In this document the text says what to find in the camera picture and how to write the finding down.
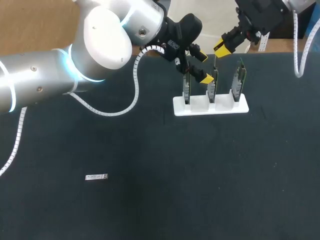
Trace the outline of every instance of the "dark table surface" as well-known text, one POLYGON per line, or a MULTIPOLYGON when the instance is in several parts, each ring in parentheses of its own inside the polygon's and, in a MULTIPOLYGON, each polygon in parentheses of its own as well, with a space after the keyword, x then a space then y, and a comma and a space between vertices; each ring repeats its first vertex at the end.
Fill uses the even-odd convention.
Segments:
MULTIPOLYGON (((240 57, 246 114, 175 117, 182 79, 160 57, 141 60, 140 98, 126 115, 95 115, 68 95, 29 107, 0 178, 0 239, 318 240, 320 56, 309 56, 301 79, 292 54, 225 57, 218 93, 229 91, 240 57), (103 173, 108 180, 85 181, 103 173)), ((124 109, 132 65, 80 96, 124 109)), ((0 116, 1 167, 18 117, 0 116)))

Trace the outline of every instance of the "white spiral cable wrap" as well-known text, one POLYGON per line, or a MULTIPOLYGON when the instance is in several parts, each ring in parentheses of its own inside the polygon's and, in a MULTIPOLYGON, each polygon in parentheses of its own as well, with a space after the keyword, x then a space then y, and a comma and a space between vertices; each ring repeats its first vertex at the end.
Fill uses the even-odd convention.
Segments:
POLYGON ((293 12, 293 24, 294 24, 294 40, 293 40, 293 52, 294 52, 294 73, 297 78, 301 78, 305 72, 306 61, 311 47, 312 41, 314 40, 318 29, 320 28, 320 19, 314 25, 303 50, 300 70, 299 70, 299 60, 298 60, 298 14, 293 12))
POLYGON ((74 97, 77 101, 79 101, 79 103, 81 103, 87 109, 89 109, 91 112, 93 112, 95 114, 98 114, 98 115, 101 115, 103 117, 116 117, 116 116, 120 116, 120 115, 128 113, 137 104, 137 101, 138 101, 138 98, 139 98, 139 82, 138 82, 138 65, 139 65, 139 62, 140 62, 141 58, 143 57, 143 55, 145 55, 147 52, 149 52, 151 50, 158 51, 161 54, 165 53, 165 50, 162 47, 156 46, 156 45, 151 45, 151 46, 147 46, 146 48, 144 48, 139 53, 139 55, 136 57, 135 62, 134 62, 134 66, 133 66, 133 81, 134 81, 134 88, 135 88, 134 99, 133 99, 131 105, 129 107, 127 107, 125 110, 122 110, 122 111, 119 111, 119 112, 115 112, 115 113, 102 112, 102 111, 99 111, 99 110, 93 108, 92 106, 90 106, 88 103, 86 103, 82 98, 80 98, 75 93, 70 93, 70 95, 72 97, 74 97))
POLYGON ((27 111, 27 107, 24 107, 21 110, 20 119, 19 119, 19 125, 18 125, 18 130, 17 130, 17 133, 16 133, 16 137, 15 137, 15 143, 14 143, 14 146, 13 146, 13 150, 12 150, 11 156, 9 157, 8 161, 3 166, 3 168, 1 168, 1 170, 0 170, 0 177, 10 167, 10 165, 14 161, 14 159, 16 157, 16 154, 18 152, 20 139, 21 139, 21 134, 22 134, 22 128, 24 126, 24 120, 25 120, 26 111, 27 111))

